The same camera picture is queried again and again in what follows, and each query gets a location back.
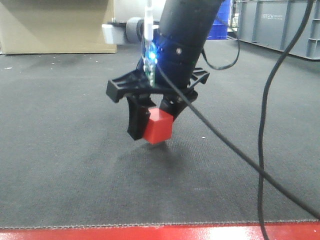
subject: plastic crate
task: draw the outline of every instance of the plastic crate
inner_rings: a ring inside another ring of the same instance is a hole
[[[230,16],[230,1],[231,0],[225,0],[217,13],[217,16],[220,20],[222,20],[224,23],[229,22],[229,16]],[[222,22],[218,20],[214,20],[212,28],[208,34],[207,39],[208,40],[221,40],[221,39],[227,39],[228,35],[228,27],[224,25]]]
[[[298,30],[306,0],[245,0],[239,2],[240,40],[283,51]],[[320,60],[320,0],[314,0],[311,17],[290,54]]]
[[[228,28],[225,25],[213,25],[208,35],[208,40],[227,39]]]

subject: gray storage bin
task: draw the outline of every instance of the gray storage bin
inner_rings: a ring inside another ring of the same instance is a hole
[[[239,2],[238,35],[242,41],[283,51],[302,21],[306,0],[245,0]],[[292,55],[320,60],[320,0]]]

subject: black cylindrical housing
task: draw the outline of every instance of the black cylindrical housing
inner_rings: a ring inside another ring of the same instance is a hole
[[[166,0],[154,42],[158,65],[186,88],[223,0]],[[166,86],[156,68],[155,82]]]

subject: screw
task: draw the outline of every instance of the screw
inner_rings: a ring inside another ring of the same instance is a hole
[[[176,54],[180,55],[181,53],[182,53],[182,49],[181,49],[180,47],[178,47],[178,48],[176,49]]]

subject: wire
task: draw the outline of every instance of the wire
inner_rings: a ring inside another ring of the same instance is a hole
[[[285,187],[278,183],[268,172],[256,164],[250,157],[248,157],[243,151],[236,147],[231,141],[229,141],[222,133],[219,132],[200,112],[193,106],[193,104],[187,99],[187,97],[172,83],[172,81],[163,72],[161,67],[157,65],[157,68],[164,78],[164,80],[172,87],[172,89],[179,95],[179,97],[188,105],[188,107],[193,111],[193,113],[221,140],[223,141],[231,150],[233,150],[239,157],[241,157],[245,162],[247,162],[252,168],[254,168],[259,174],[261,174],[272,186],[274,186],[280,193],[285,195],[292,202],[297,204],[299,207],[307,211],[313,217],[320,220],[320,212],[313,209],[311,206],[306,204],[304,201],[300,200],[298,197],[289,192]]]
[[[301,34],[303,33],[306,25],[308,23],[309,17],[311,15],[312,7],[314,4],[314,0],[308,0],[307,6],[305,8],[304,16],[301,21],[300,27],[298,28],[296,34],[294,35],[293,39],[287,46],[287,48],[283,51],[278,61],[275,63],[270,75],[265,83],[264,90],[263,90],[263,97],[262,97],[262,104],[261,104],[261,118],[260,118],[260,126],[258,132],[258,155],[259,155],[259,166],[264,169],[264,149],[263,149],[263,140],[264,140],[264,130],[266,124],[266,113],[267,113],[267,102],[268,102],[268,93],[270,90],[271,83],[278,71],[280,65],[283,63],[285,58],[288,56],[289,52],[297,43],[298,39],[300,38]],[[263,195],[264,195],[264,176],[259,174],[259,182],[258,182],[258,194],[257,194],[257,212],[258,212],[258,220],[261,228],[262,235],[265,240],[269,240],[267,231],[265,228],[265,220],[264,220],[264,213],[263,213]]]
[[[218,16],[215,17],[215,19],[217,19],[219,22],[221,22],[224,26],[226,26],[227,28],[230,28],[232,30],[232,32],[235,35],[236,41],[237,41],[237,45],[238,45],[238,52],[236,54],[235,60],[225,66],[214,66],[211,63],[208,62],[207,56],[206,56],[206,52],[205,49],[202,49],[202,56],[204,61],[206,62],[206,64],[208,64],[208,66],[214,70],[225,70],[225,69],[229,69],[231,68],[233,65],[235,65],[238,62],[239,56],[240,56],[240,40],[239,40],[239,36],[237,34],[237,32],[232,28],[232,26],[229,26],[226,22],[222,21]]]

